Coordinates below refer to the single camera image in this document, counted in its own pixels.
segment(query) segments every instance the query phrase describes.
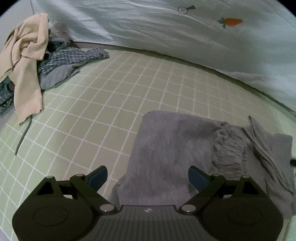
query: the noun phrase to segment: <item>white bedsheet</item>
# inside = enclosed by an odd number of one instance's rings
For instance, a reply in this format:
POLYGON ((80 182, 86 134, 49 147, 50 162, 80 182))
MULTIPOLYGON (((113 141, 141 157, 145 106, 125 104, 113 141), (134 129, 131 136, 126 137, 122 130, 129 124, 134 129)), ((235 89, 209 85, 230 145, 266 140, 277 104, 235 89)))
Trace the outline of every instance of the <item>white bedsheet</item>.
POLYGON ((296 17, 276 0, 31 1, 34 13, 48 13, 50 23, 75 41, 201 64, 296 111, 296 17), (223 28, 221 18, 242 23, 226 20, 223 28))

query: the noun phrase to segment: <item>orange carrot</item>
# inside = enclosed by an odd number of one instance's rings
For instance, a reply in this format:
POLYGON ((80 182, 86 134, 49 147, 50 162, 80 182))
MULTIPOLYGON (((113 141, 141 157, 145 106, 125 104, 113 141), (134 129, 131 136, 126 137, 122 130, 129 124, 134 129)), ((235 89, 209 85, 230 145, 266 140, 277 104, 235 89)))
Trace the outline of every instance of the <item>orange carrot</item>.
POLYGON ((242 20, 237 18, 221 18, 221 20, 218 20, 218 23, 223 24, 222 27, 226 28, 226 25, 229 27, 233 27, 242 23, 242 20))

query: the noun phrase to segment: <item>beige towel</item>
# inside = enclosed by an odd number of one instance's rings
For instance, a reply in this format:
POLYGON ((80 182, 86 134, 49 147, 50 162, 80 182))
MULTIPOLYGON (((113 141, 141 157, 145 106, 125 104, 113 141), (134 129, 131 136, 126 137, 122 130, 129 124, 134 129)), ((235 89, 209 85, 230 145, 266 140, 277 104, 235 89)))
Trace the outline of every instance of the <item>beige towel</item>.
POLYGON ((18 122, 43 110, 37 76, 48 44, 48 15, 41 13, 22 21, 8 36, 0 53, 0 82, 9 76, 15 84, 14 104, 18 122))

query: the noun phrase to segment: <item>gray cable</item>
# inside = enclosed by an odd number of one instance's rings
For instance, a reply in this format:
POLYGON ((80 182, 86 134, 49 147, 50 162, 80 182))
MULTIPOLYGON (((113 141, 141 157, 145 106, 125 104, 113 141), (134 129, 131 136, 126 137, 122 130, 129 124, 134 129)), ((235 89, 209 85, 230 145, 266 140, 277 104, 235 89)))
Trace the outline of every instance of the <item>gray cable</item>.
POLYGON ((20 145, 21 145, 21 143, 22 143, 22 141, 23 141, 25 135, 27 134, 27 132, 28 132, 28 130, 29 130, 31 124, 32 124, 32 115, 29 116, 29 124, 28 124, 27 128, 25 129, 25 131, 24 131, 22 137, 20 138, 20 141, 19 141, 19 143, 18 143, 18 145, 17 145, 17 148, 15 149, 15 156, 17 155, 18 149, 20 148, 20 145))

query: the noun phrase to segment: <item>laundry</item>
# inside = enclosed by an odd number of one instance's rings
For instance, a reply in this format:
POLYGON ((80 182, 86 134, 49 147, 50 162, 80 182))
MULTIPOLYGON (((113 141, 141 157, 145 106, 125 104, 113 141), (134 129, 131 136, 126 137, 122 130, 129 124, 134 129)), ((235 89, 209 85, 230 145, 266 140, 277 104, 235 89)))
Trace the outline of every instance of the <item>laundry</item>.
POLYGON ((48 44, 47 48, 45 50, 45 54, 43 57, 43 60, 37 61, 37 69, 44 66, 46 63, 48 63, 51 60, 51 55, 54 52, 58 52, 61 49, 66 49, 69 47, 69 44, 71 41, 69 39, 61 39, 58 37, 48 37, 48 44))
POLYGON ((50 59, 41 61, 38 68, 38 78, 42 90, 60 86, 68 78, 80 72, 77 67, 98 59, 109 58, 108 52, 100 47, 86 52, 74 47, 66 48, 69 44, 67 41, 56 40, 55 45, 50 42, 53 45, 50 49, 55 52, 50 53, 48 51, 46 55, 50 59))
POLYGON ((0 82, 7 76, 15 84, 14 105, 18 123, 42 112, 42 94, 37 76, 37 60, 42 60, 48 44, 48 15, 33 15, 22 21, 8 36, 0 53, 0 82))
POLYGON ((13 105, 14 86, 7 76, 0 83, 0 116, 13 105))
POLYGON ((40 88, 42 90, 47 90, 52 87, 56 88, 60 86, 68 78, 71 78, 74 75, 78 74, 80 70, 77 69, 76 67, 81 65, 84 65, 84 63, 61 65, 55 68, 53 71, 51 71, 48 75, 40 74, 39 75, 40 88))
POLYGON ((180 113, 147 113, 127 172, 112 189, 109 201, 117 207, 179 208, 197 193, 188 181, 188 169, 194 165, 228 180, 251 176, 283 217, 291 218, 296 214, 294 175, 289 164, 292 137, 271 135, 253 118, 249 122, 250 126, 242 128, 180 113), (251 133, 256 139, 249 138, 251 133))
POLYGON ((98 59, 106 58, 109 58, 108 52, 100 47, 90 49, 86 52, 75 47, 69 47, 53 53, 51 55, 50 61, 48 61, 44 66, 41 66, 38 69, 38 73, 49 74, 51 71, 61 65, 78 63, 87 64, 98 59))

